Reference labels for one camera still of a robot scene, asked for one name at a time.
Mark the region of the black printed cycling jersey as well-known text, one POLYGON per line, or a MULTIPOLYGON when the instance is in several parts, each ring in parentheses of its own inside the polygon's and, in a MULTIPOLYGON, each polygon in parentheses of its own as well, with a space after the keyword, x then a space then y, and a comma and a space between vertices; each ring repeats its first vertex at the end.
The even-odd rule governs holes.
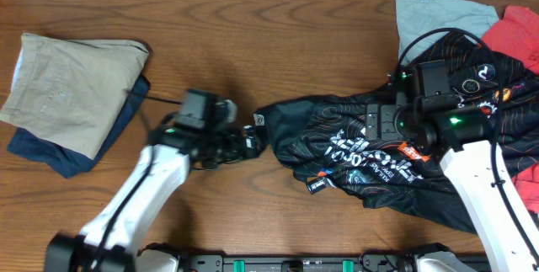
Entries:
MULTIPOLYGON (((521 61, 489 53, 461 33, 449 33, 417 57, 444 61, 462 108, 479 108, 502 125, 499 145, 510 175, 538 161, 538 78, 521 61)), ((384 85, 349 97, 309 96, 258 109, 258 136, 295 179, 322 177, 329 187, 464 232, 475 228, 461 198, 427 147, 409 141, 368 141, 366 106, 393 104, 384 85)))

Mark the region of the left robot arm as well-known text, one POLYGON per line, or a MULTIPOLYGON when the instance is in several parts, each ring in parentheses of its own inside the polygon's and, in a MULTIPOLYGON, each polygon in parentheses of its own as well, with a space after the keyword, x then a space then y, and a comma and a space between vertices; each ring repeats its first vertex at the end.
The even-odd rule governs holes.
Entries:
POLYGON ((234 124, 237 106, 190 89, 179 111, 149 131, 136 166, 110 203, 75 237, 56 234, 45 253, 46 271, 180 271, 180 255, 141 243, 172 193, 194 169, 214 170, 260 155, 252 125, 234 124))

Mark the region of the light blue grey shirt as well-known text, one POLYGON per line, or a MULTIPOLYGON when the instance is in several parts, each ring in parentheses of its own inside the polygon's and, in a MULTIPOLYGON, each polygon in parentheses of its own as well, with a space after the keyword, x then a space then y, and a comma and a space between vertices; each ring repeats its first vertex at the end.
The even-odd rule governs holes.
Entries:
POLYGON ((395 0, 399 56, 406 65, 429 49, 443 34, 412 42, 431 30, 463 29, 481 38, 499 21, 493 6, 468 0, 395 0))

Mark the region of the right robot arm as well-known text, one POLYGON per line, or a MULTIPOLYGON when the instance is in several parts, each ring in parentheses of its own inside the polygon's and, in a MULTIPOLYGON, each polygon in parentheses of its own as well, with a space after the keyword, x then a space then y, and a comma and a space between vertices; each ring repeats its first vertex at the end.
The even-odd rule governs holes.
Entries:
POLYGON ((493 271, 536 271, 538 230, 519 197, 498 144, 499 129, 479 108, 462 108, 444 61, 399 67, 394 104, 366 108, 369 141, 427 147, 451 181, 493 271))

